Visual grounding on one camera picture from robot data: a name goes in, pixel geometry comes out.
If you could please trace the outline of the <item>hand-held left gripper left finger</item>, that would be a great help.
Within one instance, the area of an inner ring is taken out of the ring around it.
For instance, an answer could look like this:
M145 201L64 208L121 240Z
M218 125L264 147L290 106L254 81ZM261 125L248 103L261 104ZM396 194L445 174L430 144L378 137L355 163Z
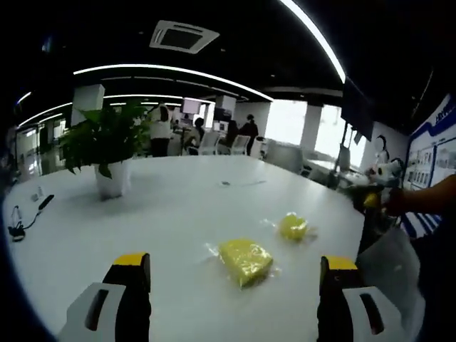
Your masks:
M148 341L150 255L124 254L68 307L58 341Z

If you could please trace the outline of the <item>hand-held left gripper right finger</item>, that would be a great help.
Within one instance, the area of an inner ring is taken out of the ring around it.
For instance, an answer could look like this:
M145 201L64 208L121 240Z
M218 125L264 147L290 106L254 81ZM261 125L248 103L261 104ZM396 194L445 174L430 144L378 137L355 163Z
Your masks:
M322 256L318 341L406 341L396 306L345 257Z

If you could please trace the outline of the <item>person's right hand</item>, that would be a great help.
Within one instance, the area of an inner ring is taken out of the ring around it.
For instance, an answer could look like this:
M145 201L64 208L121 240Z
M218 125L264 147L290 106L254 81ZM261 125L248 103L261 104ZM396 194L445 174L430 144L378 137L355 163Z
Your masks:
M405 212L406 198L405 192L402 189L393 188L389 192L389 198L384 206L386 214L397 217Z

